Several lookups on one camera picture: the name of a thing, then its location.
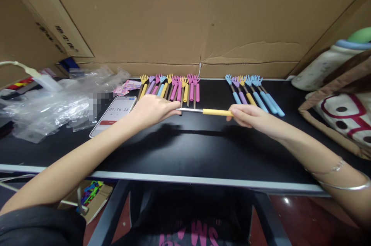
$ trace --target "black table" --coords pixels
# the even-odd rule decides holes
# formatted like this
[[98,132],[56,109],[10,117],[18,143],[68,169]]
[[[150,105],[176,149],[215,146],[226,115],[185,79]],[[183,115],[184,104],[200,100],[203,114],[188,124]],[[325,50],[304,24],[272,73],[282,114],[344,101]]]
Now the black table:
[[[306,92],[288,81],[263,86],[286,113],[282,120],[305,131],[356,169],[371,176],[370,162],[333,142],[298,113]],[[129,95],[137,95],[138,90]],[[228,109],[234,103],[225,80],[201,80],[197,108]],[[92,129],[64,126],[39,144],[8,135],[0,140],[0,170],[39,173],[89,139]],[[263,190],[322,192],[302,165],[278,142],[225,117],[197,113],[173,116],[135,135],[115,150],[92,176],[180,183],[243,186]]]

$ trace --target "hand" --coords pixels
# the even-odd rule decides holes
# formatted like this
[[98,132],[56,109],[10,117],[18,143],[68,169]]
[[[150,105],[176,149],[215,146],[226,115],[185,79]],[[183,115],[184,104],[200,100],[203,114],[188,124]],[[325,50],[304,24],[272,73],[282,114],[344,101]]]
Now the hand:
[[[295,132],[297,133],[299,131],[294,126],[266,113],[257,106],[235,104],[229,110],[239,125],[247,128],[255,128],[275,140],[293,137]],[[231,119],[231,116],[227,117],[227,121],[231,121]]]
[[180,111],[175,110],[176,108],[180,108],[179,101],[170,102],[160,96],[146,94],[126,117],[133,119],[133,122],[142,130],[170,116],[182,114]]

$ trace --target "bracelet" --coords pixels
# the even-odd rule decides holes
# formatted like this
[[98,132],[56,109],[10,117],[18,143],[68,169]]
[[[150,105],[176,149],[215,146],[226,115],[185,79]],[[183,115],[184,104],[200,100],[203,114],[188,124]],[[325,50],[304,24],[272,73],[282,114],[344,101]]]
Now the bracelet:
[[322,185],[326,185],[326,186],[329,186],[329,187],[332,187],[332,188],[336,188],[336,189],[340,189],[340,190],[357,191],[357,190],[363,190],[364,188],[370,187],[371,186],[371,180],[370,180],[370,178],[366,174],[362,173],[361,171],[359,171],[359,172],[361,174],[363,174],[364,177],[367,180],[367,182],[365,184],[361,185],[361,186],[356,186],[356,187],[340,187],[340,186],[336,186],[336,185],[328,184],[326,182],[319,181],[318,179],[317,179],[317,181],[319,183],[321,183]]
[[345,164],[345,161],[342,159],[342,157],[340,157],[340,161],[339,163],[337,164],[336,167],[333,167],[331,170],[329,170],[328,172],[325,172],[325,173],[320,173],[320,172],[311,172],[311,171],[308,171],[307,169],[305,169],[307,172],[311,173],[311,174],[329,174],[329,173],[333,173],[333,172],[337,172],[339,171],[342,167],[344,167],[344,164]]

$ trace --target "yellow handle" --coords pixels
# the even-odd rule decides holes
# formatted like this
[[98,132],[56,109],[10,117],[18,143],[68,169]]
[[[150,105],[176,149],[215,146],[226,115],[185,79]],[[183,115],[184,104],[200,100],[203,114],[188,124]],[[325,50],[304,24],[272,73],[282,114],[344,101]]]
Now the yellow handle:
[[145,84],[145,85],[144,85],[143,90],[142,90],[142,94],[140,95],[139,99],[141,99],[141,98],[143,97],[143,95],[146,94],[147,86],[148,86],[148,84]]
[[189,84],[186,84],[185,88],[184,88],[183,102],[187,102],[187,100],[188,100],[188,86],[189,86]]
[[161,92],[161,95],[160,95],[161,98],[163,98],[163,96],[165,95],[165,91],[167,89],[167,85],[168,85],[168,83],[165,83],[164,86],[163,86],[163,89],[162,89],[162,92]]
[[209,115],[220,115],[220,116],[233,116],[230,111],[214,110],[214,109],[203,109],[203,114]]
[[252,98],[251,94],[246,93],[246,96],[247,96],[247,99],[250,102],[250,104],[256,106],[256,103],[255,103],[254,99]]

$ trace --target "floor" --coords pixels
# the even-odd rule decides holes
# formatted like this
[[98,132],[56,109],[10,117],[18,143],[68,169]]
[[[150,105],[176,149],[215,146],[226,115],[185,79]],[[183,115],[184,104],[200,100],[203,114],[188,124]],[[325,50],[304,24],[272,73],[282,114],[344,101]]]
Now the floor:
[[[293,246],[363,245],[361,230],[331,198],[270,196],[270,199]],[[101,213],[87,226],[84,246],[88,244]],[[129,214],[127,199],[113,242],[130,230]],[[255,210],[250,243],[267,246]]]

